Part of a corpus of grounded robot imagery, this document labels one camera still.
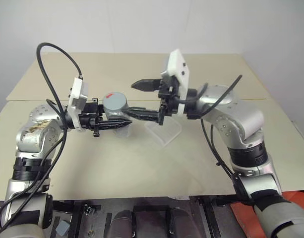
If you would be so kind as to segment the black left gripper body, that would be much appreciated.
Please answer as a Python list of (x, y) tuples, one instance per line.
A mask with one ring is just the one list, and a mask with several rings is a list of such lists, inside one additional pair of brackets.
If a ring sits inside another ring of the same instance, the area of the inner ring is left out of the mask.
[(92, 98), (91, 102), (87, 102), (81, 114), (79, 114), (79, 121), (82, 129), (87, 129), (93, 132), (94, 137), (100, 136), (99, 122), (103, 117), (97, 117), (97, 106), (99, 105), (98, 98)]

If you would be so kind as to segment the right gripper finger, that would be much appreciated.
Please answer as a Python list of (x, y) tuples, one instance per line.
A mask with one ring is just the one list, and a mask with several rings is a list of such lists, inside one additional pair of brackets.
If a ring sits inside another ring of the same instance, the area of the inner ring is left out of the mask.
[(160, 90), (162, 79), (141, 79), (134, 82), (131, 88), (143, 91), (154, 92)]
[(163, 124), (164, 121), (164, 116), (159, 111), (142, 107), (128, 107), (123, 110), (123, 113), (138, 120), (153, 121), (157, 124)]

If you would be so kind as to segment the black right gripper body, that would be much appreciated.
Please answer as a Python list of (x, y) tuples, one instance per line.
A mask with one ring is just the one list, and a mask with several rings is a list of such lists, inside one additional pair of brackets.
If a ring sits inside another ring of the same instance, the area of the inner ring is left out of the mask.
[(158, 97), (161, 99), (158, 124), (163, 125), (164, 117), (171, 117), (178, 113), (179, 103), (176, 100), (178, 96), (179, 82), (175, 76), (165, 76), (160, 81)]

